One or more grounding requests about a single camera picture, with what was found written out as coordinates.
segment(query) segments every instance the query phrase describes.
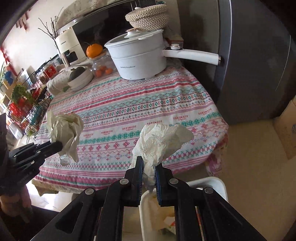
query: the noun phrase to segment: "white electric pot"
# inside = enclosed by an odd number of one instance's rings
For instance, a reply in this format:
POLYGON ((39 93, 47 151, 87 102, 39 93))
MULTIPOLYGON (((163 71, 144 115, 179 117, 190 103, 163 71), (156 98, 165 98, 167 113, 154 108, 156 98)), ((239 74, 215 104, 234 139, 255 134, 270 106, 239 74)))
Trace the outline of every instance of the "white electric pot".
POLYGON ((171 46, 165 50, 163 30, 140 32, 127 30, 105 44, 122 78, 127 80, 149 79, 163 71, 166 57, 185 58, 218 65, 219 55, 171 46))

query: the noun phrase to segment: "patterned tablecloth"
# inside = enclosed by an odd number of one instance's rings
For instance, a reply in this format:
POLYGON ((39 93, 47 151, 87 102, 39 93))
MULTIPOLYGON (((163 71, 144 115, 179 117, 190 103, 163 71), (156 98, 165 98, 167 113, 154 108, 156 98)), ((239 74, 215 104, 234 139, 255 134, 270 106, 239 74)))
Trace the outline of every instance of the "patterned tablecloth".
MULTIPOLYGON (((47 158, 33 179, 36 186, 73 193, 105 188, 124 176, 140 131, 149 123, 178 123, 194 134, 194 139, 163 161, 173 173, 205 161, 210 174, 220 170, 228 125, 203 86, 183 67, 167 67, 150 80, 125 80, 118 73, 93 79, 77 92, 58 94, 49 110, 81 116, 79 162, 72 160, 63 167, 58 154, 47 158)), ((37 141, 48 140, 45 117, 37 141)))

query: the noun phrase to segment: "crumpled paper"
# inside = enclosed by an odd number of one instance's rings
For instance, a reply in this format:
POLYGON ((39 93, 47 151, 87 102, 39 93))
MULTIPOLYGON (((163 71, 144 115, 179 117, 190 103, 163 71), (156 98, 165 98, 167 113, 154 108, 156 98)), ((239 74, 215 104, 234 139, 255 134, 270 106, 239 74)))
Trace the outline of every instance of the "crumpled paper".
POLYGON ((80 116, 75 113, 55 116, 50 110, 47 112, 47 129, 51 142, 60 141, 63 144, 63 149, 59 152, 61 165, 70 164, 69 156, 78 162, 77 145, 83 130, 80 116))
POLYGON ((145 125, 133 149, 133 159, 129 168, 134 168, 137 156, 142 156, 143 183, 149 191, 153 191, 156 182, 155 167, 193 138, 193 133, 182 125, 145 125))

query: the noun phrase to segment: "floor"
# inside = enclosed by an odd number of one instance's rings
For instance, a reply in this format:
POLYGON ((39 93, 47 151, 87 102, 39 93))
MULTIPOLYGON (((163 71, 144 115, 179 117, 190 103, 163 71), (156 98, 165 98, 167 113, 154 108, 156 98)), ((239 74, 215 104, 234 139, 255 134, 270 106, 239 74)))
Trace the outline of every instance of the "floor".
MULTIPOLYGON (((229 128, 229 144, 223 156, 224 181, 229 203, 268 241, 280 241, 296 219, 296 157, 288 160, 273 129, 272 121, 257 121, 229 128)), ((184 180, 206 177, 205 167, 179 174, 184 180)), ((28 183, 32 203, 61 211, 72 194, 44 194, 39 197, 28 183)), ((125 209, 124 232, 141 237, 138 208, 125 209)))

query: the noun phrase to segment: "metal rivet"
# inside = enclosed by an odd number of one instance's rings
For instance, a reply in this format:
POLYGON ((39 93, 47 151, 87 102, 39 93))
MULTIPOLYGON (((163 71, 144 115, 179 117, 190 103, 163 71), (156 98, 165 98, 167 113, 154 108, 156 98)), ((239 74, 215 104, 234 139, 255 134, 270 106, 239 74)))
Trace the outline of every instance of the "metal rivet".
POLYGON ((177 184, 179 181, 176 178, 171 178, 170 179, 170 184, 177 184))
POLYGON ((122 185, 128 184, 128 179, 123 178, 123 179, 121 179, 121 180, 119 181, 119 183, 122 184, 122 185))
POLYGON ((94 193, 94 190, 92 188, 88 188, 88 189, 85 190, 86 195, 91 195, 93 193, 94 193))
POLYGON ((213 188, 211 188, 211 187, 206 187, 205 188, 205 193, 212 194, 213 192, 214 192, 214 189, 213 188))

